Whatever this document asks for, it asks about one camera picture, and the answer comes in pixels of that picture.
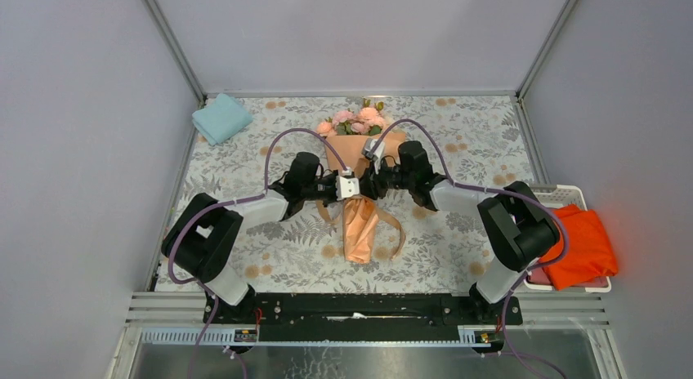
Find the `peach wrapping paper sheet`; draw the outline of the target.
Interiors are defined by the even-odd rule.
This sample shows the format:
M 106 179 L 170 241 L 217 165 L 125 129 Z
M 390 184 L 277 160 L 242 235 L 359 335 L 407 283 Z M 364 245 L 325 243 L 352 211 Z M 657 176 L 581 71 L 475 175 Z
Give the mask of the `peach wrapping paper sheet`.
M 342 166 L 351 168 L 358 178 L 366 175 L 372 163 L 362 154 L 369 140 L 376 141 L 380 135 L 337 135 L 326 139 L 325 153 L 328 167 L 340 171 Z M 374 199 L 361 194 L 357 198 L 348 198 L 342 206 L 342 237 L 344 256 L 347 260 L 359 264 L 370 262 L 375 253 L 375 236 L 377 226 L 385 222 L 398 233 L 397 244 L 385 252 L 387 259 L 397 258 L 405 245 L 406 233 L 402 224 L 390 213 L 381 209 Z

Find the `beige ribbon pile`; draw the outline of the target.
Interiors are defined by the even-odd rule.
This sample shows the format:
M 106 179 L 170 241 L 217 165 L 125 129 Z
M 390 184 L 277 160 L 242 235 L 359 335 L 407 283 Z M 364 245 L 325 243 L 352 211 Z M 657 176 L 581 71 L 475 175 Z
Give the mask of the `beige ribbon pile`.
M 396 259 L 406 242 L 402 224 L 390 213 L 381 209 L 375 201 L 366 197 L 348 198 L 342 205 L 339 216 L 332 217 L 325 205 L 316 202 L 320 217 L 329 225 L 342 226 L 343 254 L 347 261 L 357 264 L 369 263 L 374 251 L 377 227 L 381 222 L 388 224 L 398 233 L 397 244 L 386 255 Z

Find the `pile of fake flowers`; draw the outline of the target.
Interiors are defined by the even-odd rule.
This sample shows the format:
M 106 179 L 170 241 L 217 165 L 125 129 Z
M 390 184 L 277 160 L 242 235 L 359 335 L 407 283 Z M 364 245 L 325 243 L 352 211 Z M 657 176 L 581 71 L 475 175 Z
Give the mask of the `pile of fake flowers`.
M 391 121 L 383 113 L 383 101 L 363 99 L 357 109 L 343 109 L 320 122 L 315 132 L 323 138 L 332 136 L 375 136 L 384 132 Z

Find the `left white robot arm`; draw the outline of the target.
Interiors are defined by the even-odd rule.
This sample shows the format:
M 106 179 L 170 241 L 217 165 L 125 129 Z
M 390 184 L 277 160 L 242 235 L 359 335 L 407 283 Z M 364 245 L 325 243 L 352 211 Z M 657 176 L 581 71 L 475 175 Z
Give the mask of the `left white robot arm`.
M 230 264 L 235 240 L 242 229 L 286 221 L 307 201 L 324 205 L 357 194 L 351 169 L 318 176 L 319 158 L 300 152 L 282 178 L 265 193 L 219 202 L 209 194 L 195 195 L 163 240 L 162 254 L 222 302 L 222 312 L 242 323 L 253 314 L 251 288 Z

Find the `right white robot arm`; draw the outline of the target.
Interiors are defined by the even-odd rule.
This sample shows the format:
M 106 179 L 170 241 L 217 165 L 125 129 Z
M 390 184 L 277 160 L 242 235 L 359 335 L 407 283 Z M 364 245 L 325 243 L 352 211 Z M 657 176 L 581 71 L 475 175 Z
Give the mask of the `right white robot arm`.
M 477 322 L 496 318 L 500 301 L 512 294 L 552 247 L 569 245 L 565 226 L 526 183 L 515 181 L 503 189 L 454 183 L 433 171 L 419 142 L 403 142 L 397 151 L 398 161 L 389 166 L 382 142 L 365 142 L 362 154 L 369 166 L 360 178 L 360 192 L 376 199 L 390 190 L 406 190 L 417 205 L 434 212 L 478 213 L 494 259 L 469 292 L 468 310 Z

